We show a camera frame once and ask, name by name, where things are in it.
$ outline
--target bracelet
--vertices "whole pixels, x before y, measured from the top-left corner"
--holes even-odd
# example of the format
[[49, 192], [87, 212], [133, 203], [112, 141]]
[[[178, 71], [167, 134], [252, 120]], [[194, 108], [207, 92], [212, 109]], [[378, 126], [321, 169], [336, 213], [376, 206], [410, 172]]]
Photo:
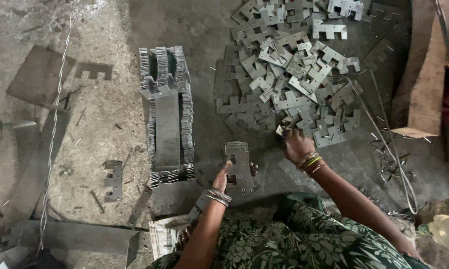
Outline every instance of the bracelet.
[[214, 196], [214, 195], [207, 195], [206, 197], [210, 197], [213, 200], [216, 200], [220, 203], [222, 203], [224, 206], [228, 207], [228, 203], [226, 201], [223, 201], [222, 199], [219, 199], [218, 197]]
[[315, 157], [319, 156], [319, 153], [317, 152], [311, 152], [309, 154], [307, 154], [306, 156], [304, 156], [304, 158], [302, 158], [302, 161], [299, 162], [298, 165], [296, 165], [296, 168], [302, 167], [303, 165], [305, 165], [307, 162], [309, 162], [309, 160], [314, 159]]
[[321, 167], [323, 167], [323, 166], [325, 166], [325, 165], [327, 165], [327, 164], [326, 164], [326, 163], [325, 163], [325, 164], [319, 164], [316, 168], [314, 168], [311, 172], [309, 172], [309, 173], [308, 173], [309, 178], [312, 178], [312, 175], [313, 175], [317, 170], [319, 170], [319, 168], [321, 168]]

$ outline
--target pile of metal plates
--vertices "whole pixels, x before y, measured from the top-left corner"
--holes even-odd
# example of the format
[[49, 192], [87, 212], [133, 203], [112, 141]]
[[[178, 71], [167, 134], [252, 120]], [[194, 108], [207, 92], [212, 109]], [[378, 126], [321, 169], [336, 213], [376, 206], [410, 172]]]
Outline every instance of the pile of metal plates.
[[193, 102], [183, 48], [139, 49], [140, 92], [149, 100], [151, 187], [194, 178]]
[[[344, 57], [319, 40], [312, 43], [308, 35], [335, 39], [339, 33], [347, 39], [345, 25], [324, 21], [348, 16], [370, 21], [368, 8], [354, 0], [246, 3], [232, 16], [239, 23], [231, 28], [235, 43], [216, 62], [216, 111], [229, 115], [225, 124], [234, 133], [281, 133], [297, 126], [314, 137], [317, 147], [352, 139], [360, 111], [345, 112], [343, 106], [362, 90], [356, 81], [334, 85], [332, 70], [337, 76], [359, 72], [359, 59]], [[239, 94], [232, 94], [233, 80]]]

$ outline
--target concrete floor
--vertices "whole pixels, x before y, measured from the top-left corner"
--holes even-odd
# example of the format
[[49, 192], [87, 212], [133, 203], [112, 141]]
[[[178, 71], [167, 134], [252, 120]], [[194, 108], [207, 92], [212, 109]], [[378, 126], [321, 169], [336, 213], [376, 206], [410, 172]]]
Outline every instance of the concrete floor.
[[[114, 65], [111, 81], [74, 78], [69, 76], [64, 84], [64, 95], [72, 95], [72, 119], [63, 140], [53, 169], [50, 197], [51, 206], [58, 219], [105, 225], [125, 225], [132, 206], [139, 197], [148, 178], [145, 125], [138, 92], [137, 52], [139, 47], [182, 45], [192, 78], [194, 102], [194, 141], [199, 180], [206, 184], [214, 179], [224, 158], [224, 144], [241, 140], [249, 143], [252, 162], [260, 166], [256, 178], [258, 189], [251, 200], [272, 194], [293, 191], [312, 191], [323, 194], [313, 181], [297, 173], [287, 162], [281, 144], [274, 135], [234, 135], [216, 115], [213, 97], [214, 70], [217, 59], [223, 58], [230, 44], [229, 27], [235, 25], [231, 14], [242, 5], [240, 0], [33, 0], [28, 2], [0, 1], [0, 120], [18, 119], [44, 122], [47, 111], [6, 95], [6, 89], [15, 76], [25, 56], [35, 44], [49, 46], [63, 52], [67, 34], [69, 12], [78, 9], [80, 17], [71, 36], [68, 55], [78, 62], [96, 62]], [[334, 41], [330, 46], [346, 56], [363, 58], [382, 38], [396, 45], [396, 53], [376, 73], [381, 91], [391, 96], [406, 62], [410, 36], [405, 27], [393, 29], [392, 22], [375, 20], [349, 23], [349, 40]], [[36, 30], [22, 31], [42, 26]], [[365, 74], [358, 81], [365, 89], [367, 102], [376, 109], [370, 78]], [[81, 112], [84, 116], [79, 126], [76, 122]], [[386, 209], [407, 207], [399, 182], [386, 185], [378, 175], [377, 151], [367, 141], [372, 140], [370, 121], [362, 113], [362, 128], [358, 138], [351, 142], [329, 146], [320, 153], [336, 172], [353, 185], [364, 187], [366, 194], [378, 199]], [[5, 129], [0, 140], [0, 212], [10, 198], [17, 180], [16, 149], [13, 132]], [[410, 169], [417, 179], [413, 182], [420, 204], [429, 200], [449, 198], [449, 163], [443, 163], [441, 140], [400, 139], [401, 153], [411, 152]], [[106, 172], [103, 162], [110, 159], [125, 161], [133, 148], [123, 173], [123, 200], [103, 203], [107, 191], [103, 186]], [[71, 175], [60, 176], [67, 168]], [[91, 190], [95, 190], [106, 212], [101, 214]], [[139, 227], [148, 228], [146, 217]], [[148, 233], [140, 233], [140, 249], [132, 268], [144, 268], [152, 262]], [[69, 268], [118, 268], [124, 257], [81, 251], [57, 251], [53, 254], [66, 262]], [[16, 254], [0, 255], [8, 264], [18, 262]]]

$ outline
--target green patterned clothing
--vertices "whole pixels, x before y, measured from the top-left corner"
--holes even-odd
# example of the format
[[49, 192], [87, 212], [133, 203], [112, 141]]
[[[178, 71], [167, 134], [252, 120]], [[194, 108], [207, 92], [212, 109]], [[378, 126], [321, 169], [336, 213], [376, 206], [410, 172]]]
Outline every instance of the green patterned clothing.
[[[284, 221], [267, 225], [224, 218], [213, 268], [428, 269], [370, 228], [324, 214], [320, 201], [293, 201]], [[148, 268], [171, 269], [179, 258], [178, 252], [165, 255]]]

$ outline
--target wooden plank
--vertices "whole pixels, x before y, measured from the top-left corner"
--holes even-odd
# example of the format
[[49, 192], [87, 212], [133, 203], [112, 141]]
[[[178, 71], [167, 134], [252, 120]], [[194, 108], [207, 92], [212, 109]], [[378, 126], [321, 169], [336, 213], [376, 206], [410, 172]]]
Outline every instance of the wooden plank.
[[[449, 0], [441, 0], [446, 14]], [[411, 137], [440, 135], [445, 44], [432, 1], [412, 3], [412, 41], [407, 66], [392, 100], [391, 128]]]

